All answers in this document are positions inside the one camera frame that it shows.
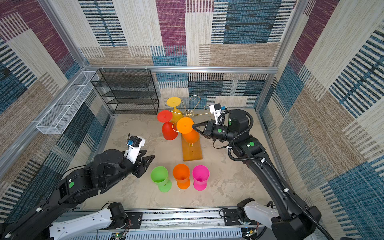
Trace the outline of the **red wine glass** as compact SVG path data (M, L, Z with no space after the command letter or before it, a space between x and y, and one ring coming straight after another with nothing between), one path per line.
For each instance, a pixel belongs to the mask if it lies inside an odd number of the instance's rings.
M163 123L163 137L168 141L172 141L178 136L178 133L173 129L173 124L171 123L172 118L173 114L167 110L161 111L157 115L158 121Z

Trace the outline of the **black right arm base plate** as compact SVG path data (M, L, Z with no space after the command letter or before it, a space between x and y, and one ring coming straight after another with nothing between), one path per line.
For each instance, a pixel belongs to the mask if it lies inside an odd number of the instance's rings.
M224 219L226 226L249 225L251 223L241 208L222 208L219 215Z

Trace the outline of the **green wine glass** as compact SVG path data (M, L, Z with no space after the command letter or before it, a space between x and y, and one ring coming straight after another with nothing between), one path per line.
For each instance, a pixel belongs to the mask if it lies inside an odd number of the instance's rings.
M155 167L151 172L151 180L158 186L162 193L167 193L172 188L172 182L169 179L169 172L163 166Z

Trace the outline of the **yellow wine glass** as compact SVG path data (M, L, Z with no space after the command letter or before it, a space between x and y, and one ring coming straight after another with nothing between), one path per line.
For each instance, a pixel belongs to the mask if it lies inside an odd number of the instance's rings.
M183 113L177 108L181 104L181 99L179 97L171 97L167 100L167 105L170 108L173 108L171 111L173 117L171 119L171 123L177 123L181 118L183 118Z

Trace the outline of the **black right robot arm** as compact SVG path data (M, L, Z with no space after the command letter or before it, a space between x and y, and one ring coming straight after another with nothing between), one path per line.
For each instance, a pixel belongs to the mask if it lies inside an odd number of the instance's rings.
M259 223L272 230L278 240L303 240L322 229L319 209L310 207L289 186L270 160L260 141L250 134L254 119L240 109L225 110L217 120L193 124L192 128L206 139L227 142L229 158L245 164L260 180L276 206L260 205L247 198L237 205L238 222Z

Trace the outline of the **orange wine glass front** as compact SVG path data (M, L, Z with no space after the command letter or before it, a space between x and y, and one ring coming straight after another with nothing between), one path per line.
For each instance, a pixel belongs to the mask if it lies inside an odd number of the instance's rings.
M189 144L194 144L200 139L199 134L192 128L193 124L194 121L188 117L183 117L177 122L177 130Z

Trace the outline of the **orange wine glass back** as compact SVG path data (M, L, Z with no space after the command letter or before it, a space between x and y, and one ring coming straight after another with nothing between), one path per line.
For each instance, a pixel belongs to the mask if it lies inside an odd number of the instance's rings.
M190 169L187 165L178 164L173 169L173 176L180 189L186 190L191 184Z

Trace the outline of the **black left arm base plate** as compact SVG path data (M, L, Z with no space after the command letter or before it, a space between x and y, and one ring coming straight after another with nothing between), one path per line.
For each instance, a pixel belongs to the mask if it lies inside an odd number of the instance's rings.
M123 227L124 230L136 230L141 228L143 220L143 212L126 212L126 225Z

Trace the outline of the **orange wine glass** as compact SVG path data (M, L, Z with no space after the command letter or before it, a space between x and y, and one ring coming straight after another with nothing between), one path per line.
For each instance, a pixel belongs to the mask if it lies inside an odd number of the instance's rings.
M192 128L193 124L194 121L188 117L183 117L177 122L177 130L189 144L194 144L200 139L199 134Z
M173 176L180 189L186 190L191 184L190 169L187 165L178 164L173 169Z

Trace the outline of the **pink wine glass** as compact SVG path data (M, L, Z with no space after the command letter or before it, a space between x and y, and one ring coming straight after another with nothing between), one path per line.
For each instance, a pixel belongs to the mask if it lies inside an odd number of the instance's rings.
M209 169L204 165L198 165L193 169L194 188L197 191L203 191L207 187L207 181L210 177Z

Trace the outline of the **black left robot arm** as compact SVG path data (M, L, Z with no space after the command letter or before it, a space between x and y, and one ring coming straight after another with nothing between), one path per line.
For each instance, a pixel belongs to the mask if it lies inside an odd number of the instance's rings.
M58 217L88 198L104 194L130 174L140 178L155 158L154 155L146 156L146 152L140 150L135 163L115 149L96 155L85 167L63 178L52 193L26 215L1 227L1 239L33 240Z

